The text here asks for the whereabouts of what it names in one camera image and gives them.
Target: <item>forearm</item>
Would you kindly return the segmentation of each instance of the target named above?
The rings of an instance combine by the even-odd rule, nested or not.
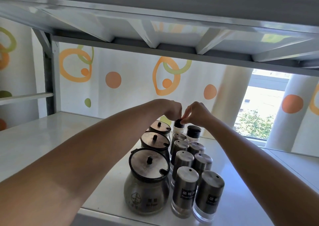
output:
[[[2,222],[69,225],[107,172],[168,106],[168,100],[158,99],[117,113],[0,183]]]
[[[275,225],[319,225],[319,196],[273,159],[211,116],[205,128],[214,136],[247,187]]]

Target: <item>green ring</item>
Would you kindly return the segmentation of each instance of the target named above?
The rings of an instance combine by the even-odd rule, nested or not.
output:
[[[167,65],[167,63],[163,63],[163,66],[164,66],[164,69],[170,74],[182,74],[182,73],[185,73],[190,68],[191,64],[192,64],[192,60],[187,60],[186,65],[183,68],[179,69],[179,70],[171,69]]]
[[[3,27],[0,27],[0,32],[3,32],[4,34],[6,34],[9,39],[10,39],[10,46],[8,48],[5,48],[5,49],[0,49],[0,52],[3,52],[3,53],[9,53],[9,52],[12,52],[16,47],[17,47],[17,41],[16,39],[14,38],[14,36],[10,33],[10,31],[6,30],[5,28]]]
[[[78,49],[82,50],[84,46],[83,45],[78,45]],[[86,60],[82,55],[78,55],[78,58],[84,62],[85,64],[91,65],[93,63],[93,59],[94,59],[94,48],[92,47],[92,59],[91,61]]]

